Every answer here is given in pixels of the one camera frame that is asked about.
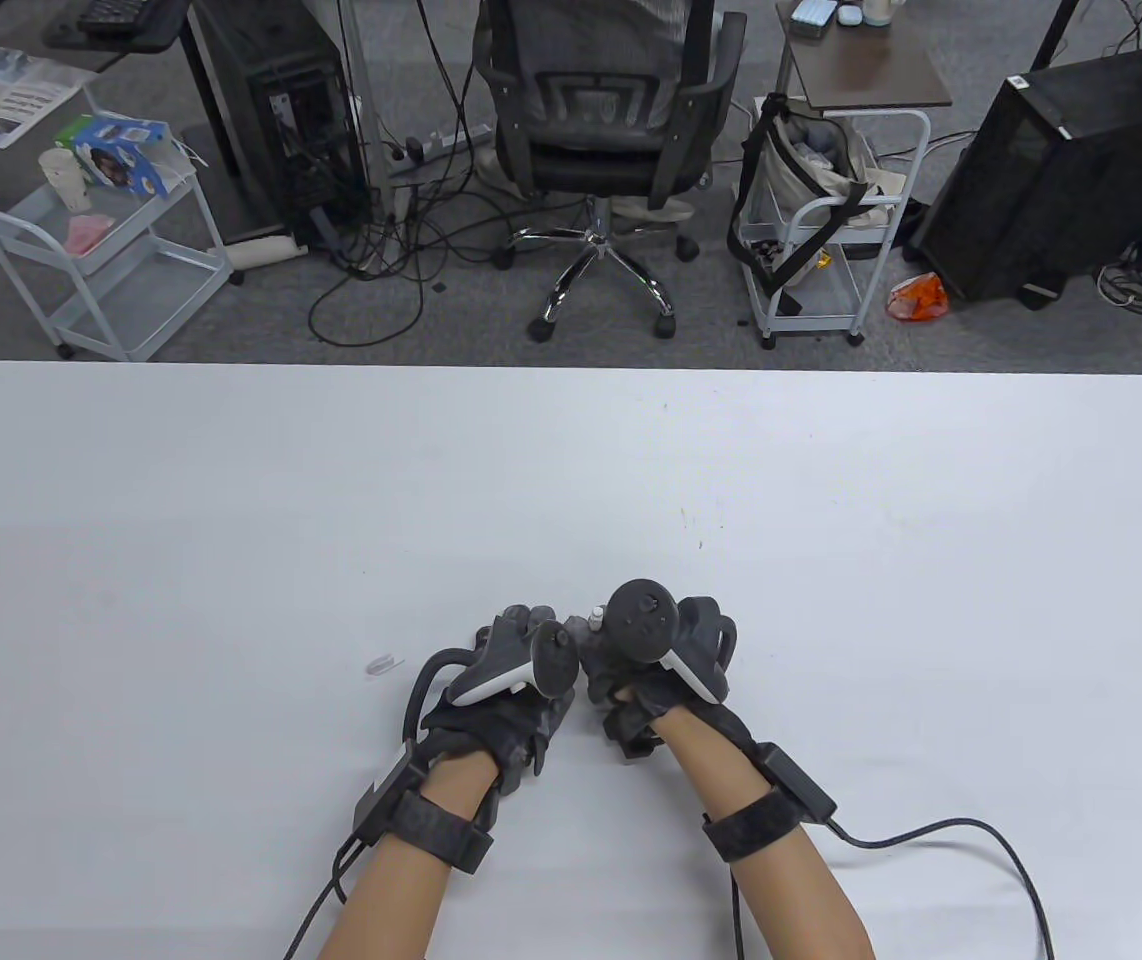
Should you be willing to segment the person's right hand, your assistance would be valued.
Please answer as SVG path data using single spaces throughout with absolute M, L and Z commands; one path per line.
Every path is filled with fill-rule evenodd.
M 625 759 L 643 759 L 661 747 L 662 737 L 656 732 L 654 723 L 679 707 L 722 733 L 735 748 L 751 749 L 751 733 L 734 712 L 698 696 L 673 669 L 626 658 L 606 626 L 594 628 L 584 618 L 570 618 L 566 630 L 576 640 L 577 655 L 584 667 L 586 694 L 595 707 L 606 712 L 603 731 L 608 740 L 620 748 Z

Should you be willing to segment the person's left hand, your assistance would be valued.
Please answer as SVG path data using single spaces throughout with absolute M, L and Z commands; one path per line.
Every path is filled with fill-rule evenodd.
M 408 731 L 421 733 L 428 758 L 478 749 L 498 769 L 499 794 L 526 772 L 542 773 L 550 740 L 576 697 L 576 643 L 549 605 L 516 604 L 480 628 L 474 650 L 443 650 L 428 667 L 461 665 L 431 710 Z

